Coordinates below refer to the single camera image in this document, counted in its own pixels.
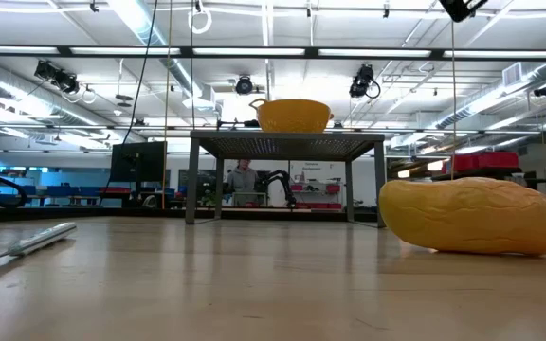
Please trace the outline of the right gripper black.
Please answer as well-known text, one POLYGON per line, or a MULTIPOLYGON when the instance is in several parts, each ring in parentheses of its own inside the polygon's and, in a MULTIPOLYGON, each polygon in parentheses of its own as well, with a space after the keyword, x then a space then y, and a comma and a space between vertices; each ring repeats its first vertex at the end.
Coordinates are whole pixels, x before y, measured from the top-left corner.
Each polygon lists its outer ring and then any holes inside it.
POLYGON ((488 0, 439 0, 445 12, 455 23, 473 17, 488 0))

